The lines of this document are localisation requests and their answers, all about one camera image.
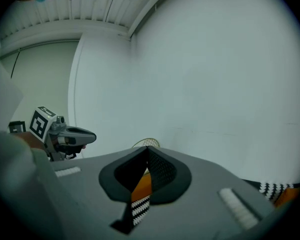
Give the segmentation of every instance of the black mesh fabric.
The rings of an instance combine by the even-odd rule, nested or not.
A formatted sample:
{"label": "black mesh fabric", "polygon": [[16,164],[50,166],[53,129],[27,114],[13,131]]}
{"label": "black mesh fabric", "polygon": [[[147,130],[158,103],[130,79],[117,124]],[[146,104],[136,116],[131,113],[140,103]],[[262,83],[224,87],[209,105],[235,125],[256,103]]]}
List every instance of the black mesh fabric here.
{"label": "black mesh fabric", "polygon": [[147,167],[151,174],[152,192],[172,182],[177,174],[177,170],[172,163],[152,151],[149,151],[148,154]]}

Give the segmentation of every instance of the orange fabric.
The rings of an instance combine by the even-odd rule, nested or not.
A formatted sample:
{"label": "orange fabric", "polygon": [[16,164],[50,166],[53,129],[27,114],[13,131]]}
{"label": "orange fabric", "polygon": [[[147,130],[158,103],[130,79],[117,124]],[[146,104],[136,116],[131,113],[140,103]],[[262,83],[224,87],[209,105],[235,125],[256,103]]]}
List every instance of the orange fabric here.
{"label": "orange fabric", "polygon": [[286,202],[289,202],[293,199],[295,199],[300,192],[300,187],[299,188],[287,188],[286,190],[283,191],[283,193],[280,195],[278,200],[275,202],[274,206],[279,207],[285,204]]}
{"label": "orange fabric", "polygon": [[151,175],[150,173],[147,173],[142,176],[138,185],[135,187],[134,191],[132,192],[131,202],[133,203],[151,194],[152,194]]}

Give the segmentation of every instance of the person's arm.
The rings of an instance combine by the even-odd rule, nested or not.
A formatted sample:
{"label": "person's arm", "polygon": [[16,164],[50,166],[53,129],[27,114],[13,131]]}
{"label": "person's arm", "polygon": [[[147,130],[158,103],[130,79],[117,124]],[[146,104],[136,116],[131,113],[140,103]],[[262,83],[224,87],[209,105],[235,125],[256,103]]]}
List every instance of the person's arm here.
{"label": "person's arm", "polygon": [[36,149],[41,149],[45,150],[44,144],[38,140],[31,132],[26,131],[26,132],[18,132],[18,133],[11,133],[13,136],[16,136],[20,139],[23,139],[29,146],[30,148],[36,148]]}

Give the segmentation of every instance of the white sleeve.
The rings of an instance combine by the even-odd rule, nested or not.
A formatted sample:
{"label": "white sleeve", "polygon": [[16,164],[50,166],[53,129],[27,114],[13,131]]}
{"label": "white sleeve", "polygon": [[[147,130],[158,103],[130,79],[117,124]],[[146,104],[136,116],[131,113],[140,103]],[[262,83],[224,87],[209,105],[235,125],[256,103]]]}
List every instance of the white sleeve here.
{"label": "white sleeve", "polygon": [[7,131],[23,95],[14,85],[10,76],[0,62],[0,132]]}

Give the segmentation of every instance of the wire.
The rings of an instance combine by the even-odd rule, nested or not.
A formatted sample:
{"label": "wire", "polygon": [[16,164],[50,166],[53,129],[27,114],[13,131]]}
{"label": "wire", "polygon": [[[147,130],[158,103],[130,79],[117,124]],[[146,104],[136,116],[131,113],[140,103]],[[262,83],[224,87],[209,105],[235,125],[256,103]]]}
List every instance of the wire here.
{"label": "wire", "polygon": [[18,55],[16,56],[16,59],[15,59],[14,65],[13,65],[13,69],[12,69],[12,72],[11,72],[11,78],[12,78],[12,75],[14,74],[15,66],[16,66],[19,54],[20,54],[20,49],[19,49]]}
{"label": "wire", "polygon": [[108,15],[109,15],[109,12],[110,12],[110,9],[111,9],[111,5],[112,5],[112,2],[113,2],[113,1],[114,1],[114,0],[111,0],[110,6],[109,6],[109,10],[108,10],[108,12],[107,12],[107,14],[106,14],[106,17],[105,17],[105,22],[107,22]]}
{"label": "wire", "polygon": [[159,141],[157,141],[155,138],[144,138],[144,139],[142,139],[142,140],[139,140],[139,141],[138,141],[136,144],[134,144],[132,147],[134,148],[135,145],[139,144],[139,143],[142,142],[142,141],[147,141],[147,140],[153,141],[152,144],[156,144],[155,147],[159,147],[159,148],[160,148],[160,143],[159,143]]}

